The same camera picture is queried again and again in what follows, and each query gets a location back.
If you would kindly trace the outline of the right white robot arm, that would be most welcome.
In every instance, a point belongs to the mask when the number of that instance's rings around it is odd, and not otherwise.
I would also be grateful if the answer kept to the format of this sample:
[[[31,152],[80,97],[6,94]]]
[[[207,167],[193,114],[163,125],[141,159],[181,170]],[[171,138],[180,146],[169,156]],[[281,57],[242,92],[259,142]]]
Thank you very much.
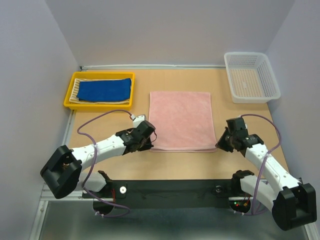
[[[316,222],[316,190],[290,175],[272,156],[279,145],[268,149],[258,135],[249,134],[243,115],[228,119],[226,123],[215,146],[225,152],[240,152],[259,171],[258,175],[249,170],[234,173],[231,193],[252,196],[253,201],[260,202],[271,212],[277,226],[284,231]]]

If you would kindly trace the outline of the pink towel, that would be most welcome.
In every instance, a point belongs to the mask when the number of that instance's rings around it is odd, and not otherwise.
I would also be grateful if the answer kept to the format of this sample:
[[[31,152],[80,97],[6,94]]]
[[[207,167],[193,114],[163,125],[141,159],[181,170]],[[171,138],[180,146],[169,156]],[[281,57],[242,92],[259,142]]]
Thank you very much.
[[[213,153],[216,148],[211,94],[152,91],[148,120],[155,126],[152,152]]]

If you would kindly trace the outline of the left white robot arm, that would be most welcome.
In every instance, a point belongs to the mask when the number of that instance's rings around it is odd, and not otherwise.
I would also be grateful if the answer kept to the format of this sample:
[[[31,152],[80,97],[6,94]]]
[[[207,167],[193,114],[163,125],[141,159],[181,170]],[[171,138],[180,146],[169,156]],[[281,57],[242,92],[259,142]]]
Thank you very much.
[[[56,199],[72,193],[80,183],[83,170],[109,158],[123,156],[153,147],[150,137],[156,128],[147,120],[111,137],[83,147],[58,147],[40,171]]]

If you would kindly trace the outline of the blue towel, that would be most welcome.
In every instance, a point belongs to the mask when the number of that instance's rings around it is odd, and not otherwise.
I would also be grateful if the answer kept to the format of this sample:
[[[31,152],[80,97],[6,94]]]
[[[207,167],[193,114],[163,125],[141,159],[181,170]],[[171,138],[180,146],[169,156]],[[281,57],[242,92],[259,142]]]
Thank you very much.
[[[122,102],[131,96],[130,78],[81,81],[76,97],[86,102]]]

